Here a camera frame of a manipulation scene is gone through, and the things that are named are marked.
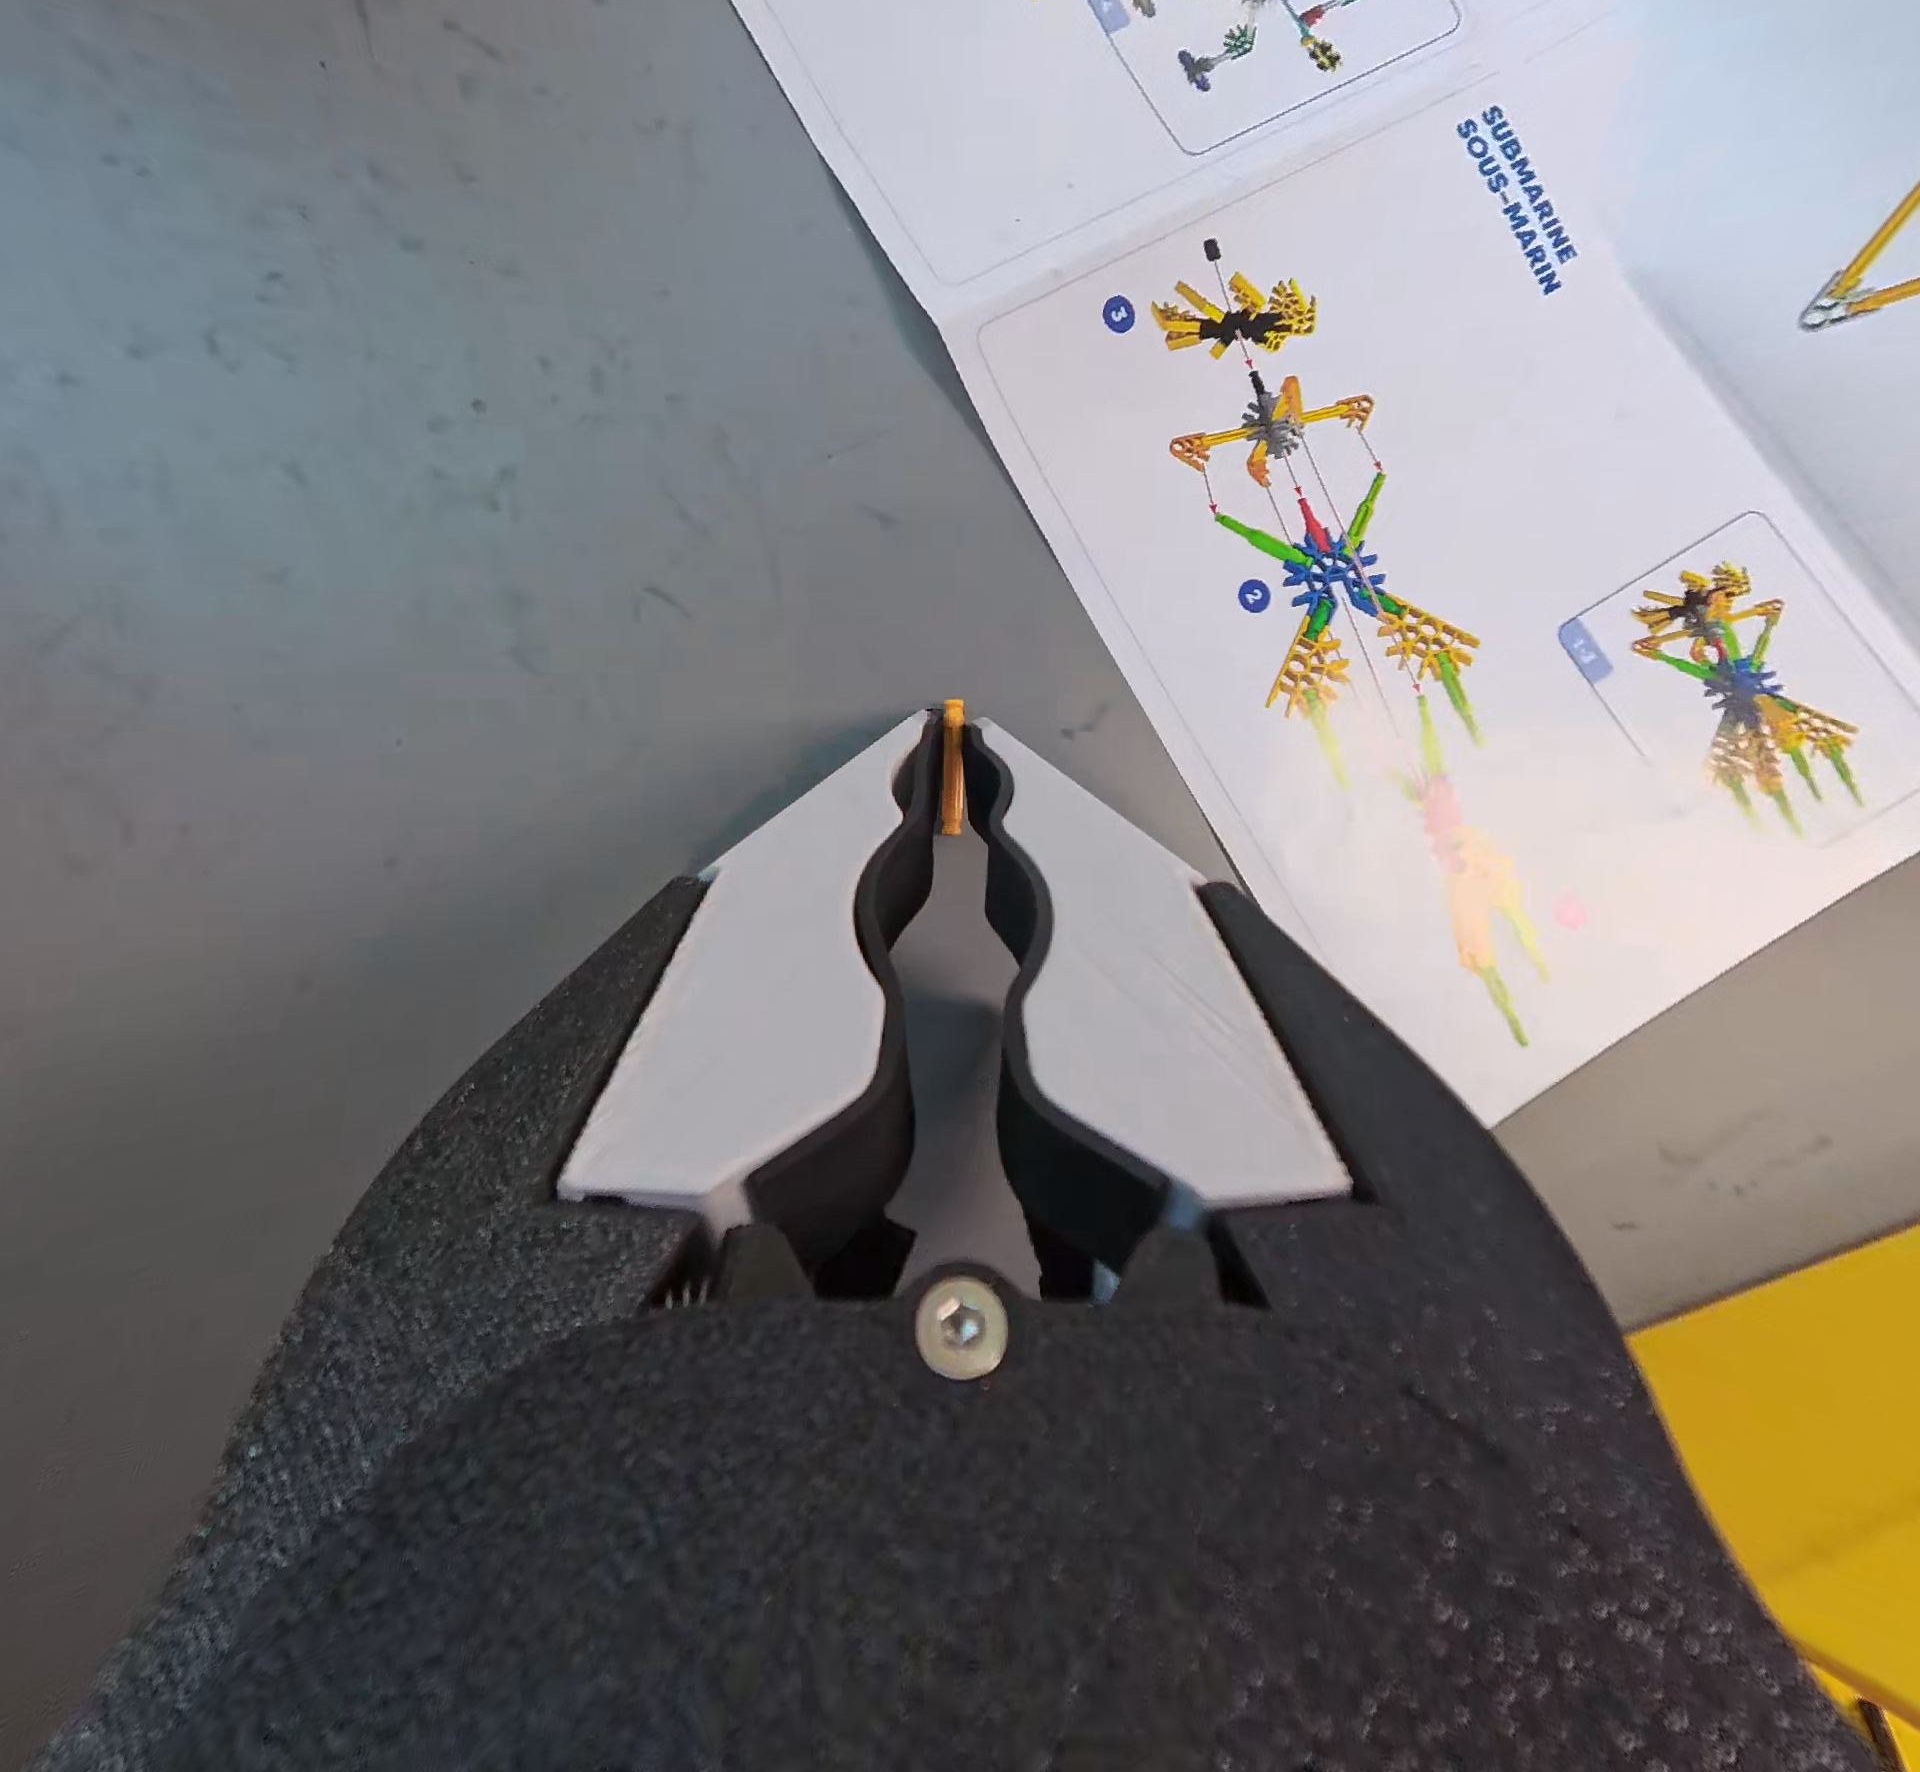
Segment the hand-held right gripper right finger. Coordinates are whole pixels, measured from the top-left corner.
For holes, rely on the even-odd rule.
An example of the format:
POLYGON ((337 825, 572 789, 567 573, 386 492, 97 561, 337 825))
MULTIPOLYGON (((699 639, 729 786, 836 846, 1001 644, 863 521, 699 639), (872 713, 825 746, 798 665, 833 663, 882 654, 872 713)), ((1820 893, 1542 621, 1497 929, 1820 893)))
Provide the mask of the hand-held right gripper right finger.
POLYGON ((960 751, 987 923, 1015 960, 997 1131, 1022 1213, 1212 1219, 1348 1199, 1206 880, 1006 729, 969 724, 960 751))

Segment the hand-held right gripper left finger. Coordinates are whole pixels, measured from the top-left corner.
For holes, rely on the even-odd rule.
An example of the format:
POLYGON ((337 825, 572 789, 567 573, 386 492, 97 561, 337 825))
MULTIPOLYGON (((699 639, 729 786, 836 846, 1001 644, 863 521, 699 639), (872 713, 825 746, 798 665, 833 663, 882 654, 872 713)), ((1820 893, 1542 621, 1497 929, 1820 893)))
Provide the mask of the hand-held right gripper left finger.
POLYGON ((875 1077, 885 1003, 861 873, 902 826, 902 719, 722 853, 558 1174, 569 1202, 752 1219, 749 1179, 875 1077))

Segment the yellow plastic bin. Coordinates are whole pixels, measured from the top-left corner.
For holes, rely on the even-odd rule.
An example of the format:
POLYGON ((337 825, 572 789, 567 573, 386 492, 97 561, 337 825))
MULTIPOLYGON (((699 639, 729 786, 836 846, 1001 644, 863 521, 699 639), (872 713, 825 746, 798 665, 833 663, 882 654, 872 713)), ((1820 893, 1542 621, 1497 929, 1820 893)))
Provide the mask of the yellow plastic bin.
POLYGON ((1918 1765, 1918 1231, 1633 1330, 1723 1543, 1882 1767, 1918 1765))

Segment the grey desk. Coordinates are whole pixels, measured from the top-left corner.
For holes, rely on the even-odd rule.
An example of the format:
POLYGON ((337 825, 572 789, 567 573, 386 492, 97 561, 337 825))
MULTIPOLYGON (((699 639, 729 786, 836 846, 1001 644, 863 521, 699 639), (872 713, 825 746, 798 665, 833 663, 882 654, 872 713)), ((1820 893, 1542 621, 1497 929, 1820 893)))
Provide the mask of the grey desk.
MULTIPOLYGON (((1249 888, 731 0, 4 0, 7 1767, 411 1119, 950 690, 1249 888)), ((1482 1114, 1624 1321, 1916 1221, 1913 890, 1482 1114)))

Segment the printed instruction sheet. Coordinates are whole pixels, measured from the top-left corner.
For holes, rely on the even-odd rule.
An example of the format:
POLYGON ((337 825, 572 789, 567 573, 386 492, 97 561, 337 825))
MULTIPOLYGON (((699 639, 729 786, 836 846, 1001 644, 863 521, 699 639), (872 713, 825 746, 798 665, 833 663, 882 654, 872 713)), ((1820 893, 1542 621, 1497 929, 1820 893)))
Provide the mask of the printed instruction sheet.
POLYGON ((1260 904, 1501 1119, 1916 856, 1916 0, 731 0, 1260 904))

